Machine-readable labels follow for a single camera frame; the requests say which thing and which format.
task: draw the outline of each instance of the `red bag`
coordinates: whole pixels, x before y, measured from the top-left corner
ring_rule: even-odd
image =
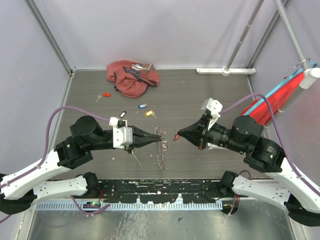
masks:
[[[148,86],[157,87],[160,77],[151,63],[121,60],[106,67],[106,79],[115,83],[115,90],[128,98],[137,98],[145,93]]]
[[[300,82],[305,78],[304,73],[299,73],[297,76],[295,76],[293,79],[288,81],[285,85],[283,85],[280,89],[278,89],[274,94],[272,94],[270,97],[268,97],[268,100],[271,104],[273,113],[276,114],[277,110],[281,108],[290,98],[291,94],[294,93],[294,91],[299,86]],[[241,116],[246,113],[257,101],[260,99],[254,100],[250,106],[245,108]],[[263,101],[255,110],[253,110],[249,114],[258,124],[265,125],[269,121],[271,121],[271,114],[269,112],[268,106]]]

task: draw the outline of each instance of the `metal pole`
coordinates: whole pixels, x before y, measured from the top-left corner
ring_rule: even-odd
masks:
[[[282,0],[284,8],[287,9],[292,0]],[[260,42],[258,43],[258,46],[254,50],[254,54],[250,60],[250,63],[248,65],[248,69],[252,69],[256,63],[257,58],[259,57],[260,53],[264,49],[266,43],[268,42],[268,39],[270,38],[271,34],[274,32],[278,22],[280,21],[280,14],[278,10],[275,10],[275,13],[273,14],[272,20],[270,21],[268,27],[266,28],[265,33],[263,34],[263,37],[261,38]]]
[[[32,12],[35,20],[39,24],[40,28],[42,29],[44,35],[48,39],[49,43],[51,44],[54,52],[56,53],[57,57],[60,59],[62,62],[65,70],[68,72],[69,75],[72,74],[72,68],[69,65],[67,59],[65,58],[62,50],[60,49],[55,37],[53,36],[52,32],[50,31],[45,19],[41,15],[37,5],[35,4],[34,0],[24,0],[27,6],[29,7],[30,11]]]
[[[299,61],[301,62],[303,70],[310,69],[311,68],[310,63],[308,60],[306,60],[304,52],[302,51],[302,49],[299,45],[298,39],[295,36],[294,30],[291,26],[289,19],[288,19],[288,15],[287,15],[286,9],[285,9],[282,1],[281,0],[274,0],[274,3],[276,4],[276,7],[277,7],[278,12],[280,14],[280,17],[283,21],[284,27],[290,37],[291,43],[294,47],[296,55],[299,58]]]
[[[232,62],[235,60],[236,55],[237,55],[237,53],[239,52],[239,50],[240,50],[240,48],[241,48],[241,45],[244,43],[244,40],[245,40],[245,38],[246,38],[246,36],[247,36],[247,33],[249,32],[249,30],[250,30],[250,28],[251,28],[251,25],[252,25],[252,23],[254,22],[257,14],[258,14],[258,12],[259,12],[259,10],[260,10],[260,8],[261,8],[261,5],[262,5],[263,3],[264,3],[264,0],[259,0],[259,2],[257,3],[257,5],[255,6],[251,17],[250,17],[247,25],[245,26],[245,28],[244,28],[244,30],[243,30],[243,32],[242,32],[242,35],[241,35],[238,43],[236,44],[235,49],[233,50],[233,53],[232,53],[232,55],[231,55],[228,63],[227,63],[226,66],[225,66],[225,69],[226,69],[226,70],[229,70],[229,69],[230,69]]]

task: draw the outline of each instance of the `red wire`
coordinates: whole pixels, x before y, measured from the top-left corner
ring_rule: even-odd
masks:
[[[102,196],[103,196],[103,194],[104,194],[104,190],[101,189],[101,190],[100,190],[100,193],[101,193],[101,194],[100,194],[100,198],[99,198],[99,201],[98,201],[98,202],[100,202],[100,200],[101,200],[101,198],[102,198]]]
[[[176,133],[176,134],[174,135],[173,141],[177,141],[179,138],[180,138],[180,135],[178,135],[178,133]]]

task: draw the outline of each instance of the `wooden floor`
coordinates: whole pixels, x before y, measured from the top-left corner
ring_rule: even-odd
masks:
[[[165,169],[157,163],[156,144],[150,144],[135,150],[135,158],[126,151],[93,151],[94,159],[58,178],[73,178],[86,172],[96,173],[100,179],[118,178],[215,178],[219,179],[225,171],[240,172],[250,170],[254,178],[266,177],[250,169],[243,163],[243,155],[228,150],[198,150],[183,138],[173,141],[178,129],[196,122],[202,115],[200,109],[204,100],[219,100],[226,108],[240,98],[250,94],[244,75],[205,75],[195,70],[159,70],[161,83],[158,87],[149,87],[139,98],[127,98],[115,92],[114,84],[106,80],[106,71],[76,71],[72,80],[66,105],[80,107],[104,117],[117,117],[126,111],[125,119],[130,125],[154,133],[155,127],[166,132],[168,151],[164,154]],[[101,93],[111,93],[97,102]],[[147,104],[147,108],[138,109],[138,105]],[[230,128],[233,120],[249,102],[224,114],[218,123]],[[153,110],[152,116],[145,112]],[[69,127],[83,114],[74,110],[65,110],[56,142],[70,136]],[[108,123],[99,121],[104,129]]]

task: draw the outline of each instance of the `yellow key tag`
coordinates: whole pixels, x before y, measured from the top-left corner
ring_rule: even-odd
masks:
[[[157,118],[157,117],[155,116],[155,112],[152,111],[152,110],[147,111],[144,115],[145,115],[146,117],[154,116],[155,119]]]

